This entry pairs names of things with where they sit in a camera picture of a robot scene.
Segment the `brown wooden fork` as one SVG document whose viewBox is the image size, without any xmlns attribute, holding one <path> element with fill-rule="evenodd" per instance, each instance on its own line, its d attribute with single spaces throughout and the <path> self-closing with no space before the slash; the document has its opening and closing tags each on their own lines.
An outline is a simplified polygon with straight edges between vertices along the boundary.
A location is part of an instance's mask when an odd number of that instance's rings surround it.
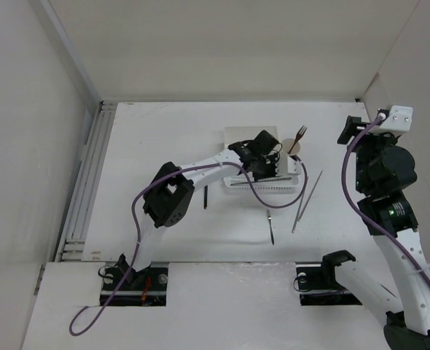
<svg viewBox="0 0 430 350">
<path fill-rule="evenodd" d="M 292 154 L 292 151 L 293 151 L 294 147 L 299 143 L 300 139 L 305 135 L 305 133 L 306 133 L 307 129 L 308 129 L 308 128 L 307 128 L 305 125 L 303 125 L 303 126 L 298 130 L 298 132 L 297 132 L 297 133 L 296 133 L 296 135 L 295 135 L 294 142 L 293 142 L 293 144 L 291 145 L 291 147 L 289 148 L 289 151 L 288 151 L 288 154 L 289 154 L 289 155 L 291 155 L 291 154 Z"/>
</svg>

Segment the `black chopstick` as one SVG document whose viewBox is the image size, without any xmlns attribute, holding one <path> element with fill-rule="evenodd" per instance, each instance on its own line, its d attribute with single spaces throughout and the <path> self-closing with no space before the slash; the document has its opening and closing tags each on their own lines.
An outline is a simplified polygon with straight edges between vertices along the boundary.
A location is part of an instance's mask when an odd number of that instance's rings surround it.
<svg viewBox="0 0 430 350">
<path fill-rule="evenodd" d="M 254 178 L 230 178 L 227 180 L 229 186 L 233 186 L 233 185 L 245 185 L 245 184 L 249 184 L 249 183 L 255 183 L 256 180 Z"/>
</svg>

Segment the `clear chopstick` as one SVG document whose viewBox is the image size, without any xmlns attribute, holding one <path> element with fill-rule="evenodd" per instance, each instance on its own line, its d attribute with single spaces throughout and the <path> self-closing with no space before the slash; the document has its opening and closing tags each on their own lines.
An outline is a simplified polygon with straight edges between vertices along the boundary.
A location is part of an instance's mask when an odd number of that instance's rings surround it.
<svg viewBox="0 0 430 350">
<path fill-rule="evenodd" d="M 293 180 L 292 176 L 278 176 L 278 177 L 272 177 L 272 178 L 266 178 L 266 179 L 258 179 L 254 180 L 254 183 L 264 183 L 264 182 L 279 182 L 279 181 L 289 181 Z"/>
</svg>

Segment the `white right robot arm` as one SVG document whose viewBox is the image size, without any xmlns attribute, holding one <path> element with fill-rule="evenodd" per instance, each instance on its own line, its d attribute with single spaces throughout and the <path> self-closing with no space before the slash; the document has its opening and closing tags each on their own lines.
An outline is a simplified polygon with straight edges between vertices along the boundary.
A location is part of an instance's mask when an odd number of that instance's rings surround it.
<svg viewBox="0 0 430 350">
<path fill-rule="evenodd" d="M 378 283 L 348 251 L 323 256 L 319 278 L 331 289 L 348 290 L 377 319 L 391 349 L 430 349 L 430 267 L 414 211 L 403 190 L 417 180 L 413 156 L 399 147 L 391 131 L 377 130 L 390 117 L 381 111 L 372 122 L 349 116 L 337 142 L 347 147 L 341 169 L 356 156 L 356 190 L 364 195 L 351 208 L 361 217 L 382 252 L 397 295 Z"/>
</svg>

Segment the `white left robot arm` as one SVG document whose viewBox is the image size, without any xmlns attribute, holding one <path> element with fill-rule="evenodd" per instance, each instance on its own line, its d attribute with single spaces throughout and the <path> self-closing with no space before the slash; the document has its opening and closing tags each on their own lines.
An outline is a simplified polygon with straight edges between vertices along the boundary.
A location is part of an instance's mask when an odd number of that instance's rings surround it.
<svg viewBox="0 0 430 350">
<path fill-rule="evenodd" d="M 277 138 L 262 130 L 253 139 L 231 143 L 205 160 L 185 166 L 163 164 L 131 204 L 136 245 L 130 262 L 123 254 L 118 259 L 120 281 L 128 289 L 144 283 L 144 269 L 151 265 L 163 233 L 184 218 L 198 190 L 238 175 L 245 176 L 250 187 L 257 180 L 271 178 L 280 149 Z"/>
</svg>

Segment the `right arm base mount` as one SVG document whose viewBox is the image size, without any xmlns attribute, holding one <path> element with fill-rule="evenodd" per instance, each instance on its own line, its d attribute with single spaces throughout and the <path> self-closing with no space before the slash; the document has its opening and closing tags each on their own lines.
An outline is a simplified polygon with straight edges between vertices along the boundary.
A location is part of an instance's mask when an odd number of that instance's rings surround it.
<svg viewBox="0 0 430 350">
<path fill-rule="evenodd" d="M 296 264 L 293 287 L 301 306 L 361 306 L 345 287 L 328 279 L 319 262 Z"/>
</svg>

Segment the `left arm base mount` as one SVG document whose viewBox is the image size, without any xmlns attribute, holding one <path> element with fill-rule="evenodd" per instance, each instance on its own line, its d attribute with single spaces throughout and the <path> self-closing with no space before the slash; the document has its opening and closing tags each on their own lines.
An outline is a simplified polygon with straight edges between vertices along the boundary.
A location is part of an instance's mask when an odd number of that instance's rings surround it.
<svg viewBox="0 0 430 350">
<path fill-rule="evenodd" d="M 128 267 L 128 262 L 122 255 L 115 264 L 104 265 L 98 269 L 98 276 L 102 279 L 100 305 L 166 306 L 169 265 L 157 263 L 138 272 L 133 269 L 114 293 Z"/>
</svg>

